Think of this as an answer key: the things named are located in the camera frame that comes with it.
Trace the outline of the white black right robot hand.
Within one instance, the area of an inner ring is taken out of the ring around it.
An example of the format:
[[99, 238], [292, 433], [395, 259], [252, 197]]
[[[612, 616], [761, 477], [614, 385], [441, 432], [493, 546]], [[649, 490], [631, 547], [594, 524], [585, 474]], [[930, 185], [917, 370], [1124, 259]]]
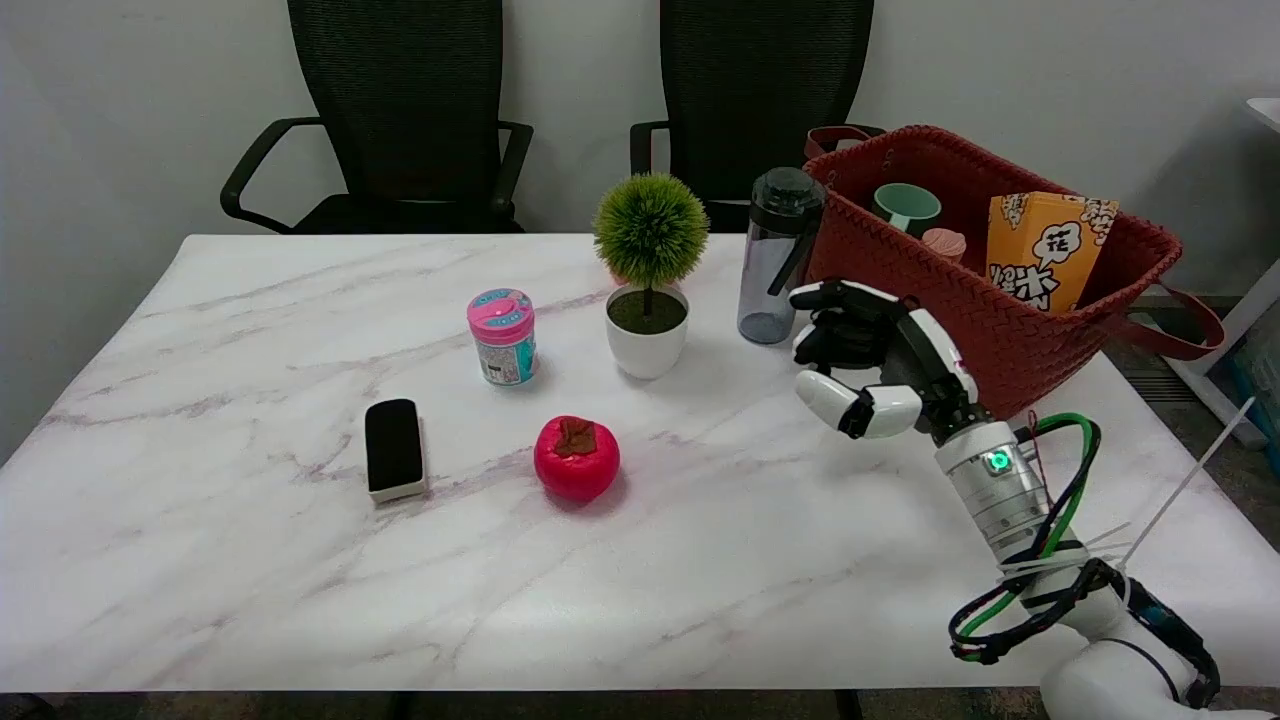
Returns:
[[837, 432], [916, 430], [945, 445], [995, 419], [950, 334], [915, 300], [835, 279], [797, 287], [788, 302], [810, 314], [794, 341], [796, 395]]

